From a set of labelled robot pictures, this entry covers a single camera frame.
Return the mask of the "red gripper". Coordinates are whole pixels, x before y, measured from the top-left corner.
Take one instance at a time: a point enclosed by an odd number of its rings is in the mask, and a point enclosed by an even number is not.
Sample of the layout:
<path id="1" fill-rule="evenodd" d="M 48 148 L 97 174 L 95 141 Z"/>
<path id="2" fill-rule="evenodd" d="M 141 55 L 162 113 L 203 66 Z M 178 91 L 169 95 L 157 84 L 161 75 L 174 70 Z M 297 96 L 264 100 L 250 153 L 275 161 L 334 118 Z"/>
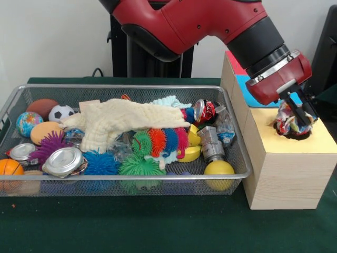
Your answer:
<path id="1" fill-rule="evenodd" d="M 309 60 L 302 53 L 292 53 L 260 76 L 247 81 L 246 87 L 260 104 L 269 105 L 280 98 L 277 89 L 292 80 L 295 81 L 295 84 L 301 85 L 311 76 L 312 70 Z M 305 112 L 315 119 L 319 118 L 313 105 L 314 96 L 301 88 L 299 98 L 302 101 L 302 108 L 298 107 L 291 99 L 291 93 L 286 92 L 285 101 L 297 122 L 301 126 L 309 126 L 311 121 Z"/>

